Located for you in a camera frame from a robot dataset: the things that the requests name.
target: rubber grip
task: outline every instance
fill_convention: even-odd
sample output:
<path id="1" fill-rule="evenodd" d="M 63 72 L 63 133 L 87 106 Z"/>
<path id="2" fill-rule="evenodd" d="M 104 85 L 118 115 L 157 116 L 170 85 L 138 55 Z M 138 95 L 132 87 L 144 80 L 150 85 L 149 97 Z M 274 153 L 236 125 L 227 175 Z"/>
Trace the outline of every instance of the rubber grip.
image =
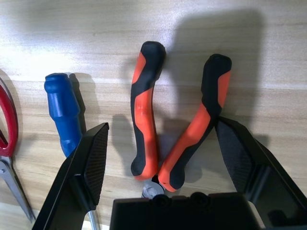
<path id="1" fill-rule="evenodd" d="M 159 172 L 159 182 L 170 192 L 182 187 L 186 164 L 215 125 L 225 102 L 231 65 L 230 58 L 220 54 L 210 56 L 204 65 L 199 109 Z"/>
<path id="2" fill-rule="evenodd" d="M 158 148 L 153 117 L 153 88 L 166 57 L 158 42 L 142 45 L 131 86 L 131 115 L 137 153 L 131 172 L 137 180 L 147 180 L 158 172 Z"/>
<path id="3" fill-rule="evenodd" d="M 65 73 L 46 76 L 44 87 L 48 96 L 49 114 L 57 126 L 62 150 L 68 157 L 82 137 L 78 101 Z"/>

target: light wooden table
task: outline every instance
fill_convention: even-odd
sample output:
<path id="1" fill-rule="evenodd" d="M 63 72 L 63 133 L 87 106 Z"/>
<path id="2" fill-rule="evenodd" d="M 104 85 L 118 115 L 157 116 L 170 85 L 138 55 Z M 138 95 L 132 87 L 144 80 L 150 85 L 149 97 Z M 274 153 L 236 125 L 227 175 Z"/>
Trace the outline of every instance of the light wooden table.
<path id="1" fill-rule="evenodd" d="M 204 62 L 221 53 L 233 61 L 223 115 L 246 125 L 307 195 L 306 12 L 305 0 L 0 1 L 0 77 L 18 113 L 14 167 L 32 207 L 42 207 L 65 159 L 44 91 L 53 72 L 76 74 L 88 129 L 110 124 L 100 222 L 109 224 L 115 198 L 140 197 L 130 82 L 147 40 L 168 54 L 154 91 L 162 152 L 198 108 Z M 186 167 L 180 193 L 194 191 L 234 191 L 214 131 Z M 31 228 L 3 181 L 0 202 L 0 229 Z"/>

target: scissor blade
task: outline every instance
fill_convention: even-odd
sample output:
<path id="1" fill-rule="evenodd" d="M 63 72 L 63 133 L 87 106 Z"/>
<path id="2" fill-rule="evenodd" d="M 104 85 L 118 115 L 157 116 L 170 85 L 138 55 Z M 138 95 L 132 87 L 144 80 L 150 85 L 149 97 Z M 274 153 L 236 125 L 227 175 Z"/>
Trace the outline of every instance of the scissor blade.
<path id="1" fill-rule="evenodd" d="M 19 203 L 20 207 L 28 217 L 31 223 L 35 221 L 35 216 L 29 206 L 28 201 L 25 198 L 24 192 L 19 186 L 14 171 L 5 163 L 5 161 L 0 160 L 0 176 L 4 179 L 5 183 L 10 188 L 15 199 Z"/>

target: pliers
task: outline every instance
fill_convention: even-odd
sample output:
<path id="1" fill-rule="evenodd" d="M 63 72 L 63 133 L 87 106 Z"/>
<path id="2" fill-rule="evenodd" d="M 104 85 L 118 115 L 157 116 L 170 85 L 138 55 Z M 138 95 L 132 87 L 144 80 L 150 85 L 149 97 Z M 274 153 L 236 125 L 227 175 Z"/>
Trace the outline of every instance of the pliers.
<path id="1" fill-rule="evenodd" d="M 148 41 L 142 45 L 131 86 L 130 106 L 137 146 L 131 172 L 135 179 L 142 181 L 158 174 L 159 183 L 174 192 L 182 187 L 186 164 L 213 129 L 222 110 L 232 62 L 220 54 L 213 54 L 207 60 L 203 69 L 199 109 L 158 169 L 159 154 L 152 102 L 154 84 L 162 71 L 165 58 L 162 44 Z"/>

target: textured black surface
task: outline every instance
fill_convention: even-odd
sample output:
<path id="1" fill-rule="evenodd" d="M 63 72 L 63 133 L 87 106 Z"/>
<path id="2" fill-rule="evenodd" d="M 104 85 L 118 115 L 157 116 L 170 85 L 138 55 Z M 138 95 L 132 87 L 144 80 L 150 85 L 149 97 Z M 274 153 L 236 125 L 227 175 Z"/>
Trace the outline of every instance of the textured black surface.
<path id="1" fill-rule="evenodd" d="M 93 203 L 98 205 L 106 169 L 106 146 L 108 128 L 104 127 L 94 137 L 87 160 L 84 178 Z"/>
<path id="2" fill-rule="evenodd" d="M 223 160 L 236 190 L 244 193 L 254 170 L 251 156 L 240 142 L 234 130 L 225 123 L 217 123 L 216 133 Z"/>
<path id="3" fill-rule="evenodd" d="M 163 62 L 166 57 L 165 48 L 158 42 L 145 42 L 141 47 L 141 53 L 143 54 L 146 64 L 138 78 L 138 80 L 131 86 L 131 116 L 134 128 L 134 134 L 136 138 L 137 155 L 131 164 L 132 175 L 141 175 L 146 165 L 145 159 L 145 143 L 143 133 L 135 125 L 134 103 L 135 98 L 141 93 L 154 87 L 154 83 L 158 80 Z"/>
<path id="4" fill-rule="evenodd" d="M 106 165 L 108 123 L 88 130 L 62 164 L 33 230 L 80 230 L 99 202 Z"/>
<path id="5" fill-rule="evenodd" d="M 237 121 L 219 117 L 216 133 L 236 189 L 255 205 L 265 227 L 307 229 L 307 199 L 274 155 Z"/>

